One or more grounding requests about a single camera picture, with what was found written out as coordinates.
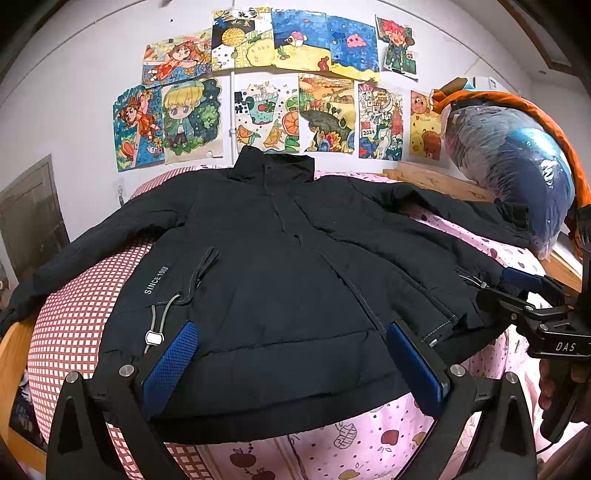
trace orange strap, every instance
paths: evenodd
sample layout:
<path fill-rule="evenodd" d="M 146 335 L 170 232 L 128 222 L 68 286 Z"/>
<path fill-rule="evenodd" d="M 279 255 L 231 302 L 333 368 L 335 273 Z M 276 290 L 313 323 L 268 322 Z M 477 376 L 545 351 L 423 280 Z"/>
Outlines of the orange strap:
<path fill-rule="evenodd" d="M 542 109 L 535 106 L 533 103 L 505 92 L 474 92 L 471 90 L 458 90 L 451 95 L 446 95 L 441 90 L 435 90 L 433 93 L 433 111 L 436 113 L 443 112 L 443 109 L 455 100 L 468 100 L 472 98 L 482 98 L 491 100 L 501 105 L 507 105 L 517 110 L 521 110 L 529 116 L 533 117 L 542 127 L 546 130 L 546 133 L 556 140 L 556 143 L 560 146 L 567 161 L 569 162 L 570 169 L 573 173 L 574 180 L 574 192 L 575 199 L 578 208 L 584 207 L 591 204 L 591 190 L 589 190 L 589 184 L 587 177 L 583 170 L 583 166 L 579 160 L 577 152 L 575 152 L 573 146 L 570 144 L 569 139 L 558 126 L 558 124 L 550 118 Z M 576 235 L 577 225 L 576 220 L 570 221 L 565 220 L 566 225 L 570 230 L 570 237 L 575 241 L 578 247 L 579 239 Z"/>

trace blue gripper pad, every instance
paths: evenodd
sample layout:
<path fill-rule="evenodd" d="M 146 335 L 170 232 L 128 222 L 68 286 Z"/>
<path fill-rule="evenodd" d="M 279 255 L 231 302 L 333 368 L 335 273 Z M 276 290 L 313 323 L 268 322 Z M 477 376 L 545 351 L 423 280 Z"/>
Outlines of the blue gripper pad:
<path fill-rule="evenodd" d="M 443 413 L 443 387 L 399 325 L 387 331 L 388 352 L 423 414 L 435 419 Z"/>
<path fill-rule="evenodd" d="M 539 275 L 532 275 L 515 268 L 507 267 L 503 270 L 502 278 L 507 283 L 532 293 L 542 291 L 543 277 Z"/>
<path fill-rule="evenodd" d="M 142 411 L 147 419 L 163 412 L 196 351 L 197 330 L 187 322 L 144 381 Z"/>

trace black puffer jacket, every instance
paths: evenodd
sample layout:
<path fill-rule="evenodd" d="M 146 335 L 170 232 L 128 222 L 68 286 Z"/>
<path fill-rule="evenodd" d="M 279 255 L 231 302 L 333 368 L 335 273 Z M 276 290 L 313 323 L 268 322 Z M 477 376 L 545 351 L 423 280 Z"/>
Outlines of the black puffer jacket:
<path fill-rule="evenodd" d="M 21 284 L 2 328 L 132 235 L 155 232 L 105 326 L 95 378 L 138 364 L 152 306 L 157 330 L 173 300 L 164 337 L 189 321 L 199 348 L 152 423 L 180 443 L 310 430 L 405 394 L 382 338 L 396 318 L 425 342 L 437 339 L 448 362 L 465 360 L 505 328 L 478 310 L 476 288 L 460 276 L 498 286 L 502 267 L 400 210 L 414 202 L 477 235 L 524 246 L 523 209 L 408 183 L 313 176 L 310 157 L 251 147 L 232 169 L 178 175 Z"/>

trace plastic bag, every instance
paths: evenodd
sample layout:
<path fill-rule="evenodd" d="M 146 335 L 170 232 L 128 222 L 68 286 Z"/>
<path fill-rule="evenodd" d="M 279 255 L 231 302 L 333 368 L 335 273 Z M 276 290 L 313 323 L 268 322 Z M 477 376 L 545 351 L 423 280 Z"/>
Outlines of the plastic bag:
<path fill-rule="evenodd" d="M 570 166 L 532 117 L 487 103 L 447 107 L 444 148 L 468 179 L 501 200 L 528 206 L 530 250 L 547 258 L 574 200 Z"/>

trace apple print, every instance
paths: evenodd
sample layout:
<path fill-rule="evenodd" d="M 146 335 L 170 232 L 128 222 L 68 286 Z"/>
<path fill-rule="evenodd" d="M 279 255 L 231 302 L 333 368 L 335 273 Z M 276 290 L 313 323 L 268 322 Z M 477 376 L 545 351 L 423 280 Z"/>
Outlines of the apple print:
<path fill-rule="evenodd" d="M 259 468 L 258 473 L 252 476 L 252 480 L 275 480 L 275 474 L 264 468 Z"/>
<path fill-rule="evenodd" d="M 230 462 L 239 468 L 250 468 L 256 463 L 256 457 L 251 453 L 244 453 L 242 449 L 235 449 L 230 455 Z"/>

